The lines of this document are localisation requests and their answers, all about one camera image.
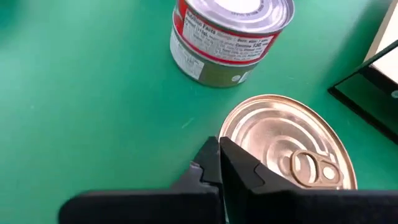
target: green table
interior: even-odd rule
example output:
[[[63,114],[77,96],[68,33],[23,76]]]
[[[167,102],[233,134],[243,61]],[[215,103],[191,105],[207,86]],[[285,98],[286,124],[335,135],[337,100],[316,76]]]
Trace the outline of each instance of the green table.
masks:
[[[166,187],[236,104],[265,93],[330,123],[359,188],[398,188],[397,146],[326,92],[361,63],[390,0],[297,0],[266,59],[228,89],[174,64],[174,2],[0,4],[0,223],[56,223],[88,189]]]

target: can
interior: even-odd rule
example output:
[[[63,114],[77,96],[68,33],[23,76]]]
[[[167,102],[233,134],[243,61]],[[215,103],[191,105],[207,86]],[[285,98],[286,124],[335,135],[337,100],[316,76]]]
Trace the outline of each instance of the can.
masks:
[[[173,21],[178,15],[173,14]],[[228,65],[212,61],[196,53],[177,32],[176,23],[170,37],[170,51],[180,69],[201,84],[213,87],[229,87],[244,82],[257,63]]]
[[[294,16],[293,0],[178,0],[177,32],[195,52],[231,65],[260,61]]]
[[[309,107],[286,96],[243,101],[225,119],[223,136],[302,188],[358,188],[349,155],[334,130]]]

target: nutrition facts label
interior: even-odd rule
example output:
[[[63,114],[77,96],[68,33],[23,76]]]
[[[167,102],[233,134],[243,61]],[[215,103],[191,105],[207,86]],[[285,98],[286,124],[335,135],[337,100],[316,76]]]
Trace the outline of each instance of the nutrition facts label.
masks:
[[[189,10],[185,14],[182,35],[187,42],[204,53],[235,62],[259,59],[273,38],[247,38],[227,34],[205,24]]]
[[[180,44],[174,31],[170,38],[170,50],[177,65],[189,76],[198,80],[205,65],[203,62],[196,59]]]

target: silver can top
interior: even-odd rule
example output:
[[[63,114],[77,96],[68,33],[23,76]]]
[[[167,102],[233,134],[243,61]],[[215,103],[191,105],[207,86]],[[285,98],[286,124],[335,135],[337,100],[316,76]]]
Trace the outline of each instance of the silver can top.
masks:
[[[293,18],[293,0],[186,0],[197,13],[227,29],[266,34]]]
[[[316,112],[288,97],[260,95],[245,100],[225,119],[223,136],[300,187],[358,188],[336,133]]]

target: pull tab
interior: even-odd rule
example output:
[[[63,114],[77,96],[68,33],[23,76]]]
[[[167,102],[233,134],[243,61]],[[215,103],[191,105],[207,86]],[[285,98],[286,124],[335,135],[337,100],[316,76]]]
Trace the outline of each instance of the pull tab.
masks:
[[[297,170],[295,169],[296,158],[299,155],[309,156],[315,164],[315,181],[309,182],[300,178]],[[293,152],[290,157],[290,170],[293,178],[304,187],[339,187],[343,182],[343,173],[340,168],[332,161],[306,150],[298,150]]]

